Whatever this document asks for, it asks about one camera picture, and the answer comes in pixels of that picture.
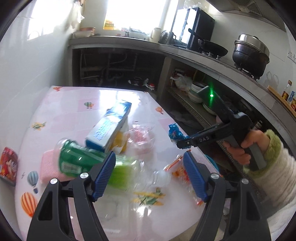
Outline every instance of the table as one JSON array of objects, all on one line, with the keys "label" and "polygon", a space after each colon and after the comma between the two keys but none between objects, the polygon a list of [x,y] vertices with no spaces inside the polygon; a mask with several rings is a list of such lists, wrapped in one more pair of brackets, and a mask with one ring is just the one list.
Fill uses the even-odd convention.
[{"label": "table", "polygon": [[[22,195],[26,193],[23,199],[26,198],[27,209],[34,210],[34,205],[38,203],[47,185],[37,179],[37,185],[33,187],[27,181],[29,173],[36,171],[36,178],[43,153],[53,149],[60,139],[69,138],[84,145],[84,138],[102,118],[106,109],[121,99],[132,103],[128,116],[129,126],[135,123],[154,126],[153,151],[140,157],[145,165],[160,170],[185,152],[178,149],[168,137],[168,125],[174,123],[174,120],[147,92],[52,86],[33,115],[19,152],[15,207],[24,240],[31,217],[22,207]],[[92,108],[87,108],[87,102],[93,104]],[[198,148],[192,148],[192,152],[198,162],[206,164],[211,172],[217,172]],[[191,194],[177,180],[172,179],[161,192],[166,194],[162,200],[164,205],[148,206],[132,202],[136,197],[133,194],[107,186],[103,197],[94,206],[109,240],[167,241],[199,220],[204,205],[198,207]],[[71,198],[69,207],[76,239],[83,240]]]}]

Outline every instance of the blue gripper pad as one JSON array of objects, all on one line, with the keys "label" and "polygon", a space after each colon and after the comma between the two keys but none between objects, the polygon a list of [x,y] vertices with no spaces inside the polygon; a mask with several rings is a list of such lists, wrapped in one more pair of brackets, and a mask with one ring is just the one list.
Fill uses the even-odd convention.
[{"label": "blue gripper pad", "polygon": [[94,198],[95,201],[97,201],[99,197],[103,196],[103,193],[106,189],[111,173],[115,167],[115,162],[116,162],[115,153],[111,152],[110,155],[106,158],[107,160],[104,162],[104,165],[94,182],[95,189],[92,194],[92,197]]},{"label": "blue gripper pad", "polygon": [[204,202],[207,202],[208,195],[206,193],[206,180],[204,180],[204,177],[199,170],[199,168],[204,169],[203,166],[206,166],[197,163],[190,151],[184,153],[183,164],[196,195]]}]

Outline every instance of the range hood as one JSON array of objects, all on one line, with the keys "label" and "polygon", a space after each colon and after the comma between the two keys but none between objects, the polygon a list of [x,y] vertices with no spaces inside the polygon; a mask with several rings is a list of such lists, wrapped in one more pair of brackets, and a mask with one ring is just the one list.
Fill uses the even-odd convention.
[{"label": "range hood", "polygon": [[286,31],[278,13],[264,0],[207,0],[220,12],[232,12],[257,18]]}]

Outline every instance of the condiment bottle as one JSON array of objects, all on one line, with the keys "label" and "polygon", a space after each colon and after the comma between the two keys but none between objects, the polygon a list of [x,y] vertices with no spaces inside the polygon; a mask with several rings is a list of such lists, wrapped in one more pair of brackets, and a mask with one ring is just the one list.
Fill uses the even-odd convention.
[{"label": "condiment bottle", "polygon": [[292,91],[291,94],[290,94],[290,97],[289,97],[288,100],[287,100],[288,104],[291,104],[294,95],[295,95],[295,91]]},{"label": "condiment bottle", "polygon": [[285,101],[288,100],[290,92],[291,92],[292,81],[288,81],[287,87],[284,89],[283,94],[281,95]]},{"label": "condiment bottle", "polygon": [[291,107],[292,107],[293,110],[296,111],[296,96],[293,97],[293,100],[291,102]]}]

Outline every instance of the white tile wall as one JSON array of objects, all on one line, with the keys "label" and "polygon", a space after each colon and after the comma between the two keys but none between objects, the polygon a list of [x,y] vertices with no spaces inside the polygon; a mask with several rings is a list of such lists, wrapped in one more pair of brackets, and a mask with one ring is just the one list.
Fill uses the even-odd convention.
[{"label": "white tile wall", "polygon": [[[33,0],[0,42],[0,152],[19,151],[30,118],[51,85],[64,85],[72,0]],[[14,189],[0,180],[0,209],[20,235]]]},{"label": "white tile wall", "polygon": [[279,78],[279,93],[282,93],[288,80],[294,80],[296,86],[296,63],[287,57],[289,50],[296,53],[296,41],[289,31],[286,33],[271,24],[247,16],[218,12],[213,10],[212,6],[209,14],[215,19],[211,41],[228,50],[226,59],[234,63],[232,60],[234,41],[240,34],[257,36],[270,51],[270,63],[266,66],[259,83],[264,82],[266,73],[270,71]]}]

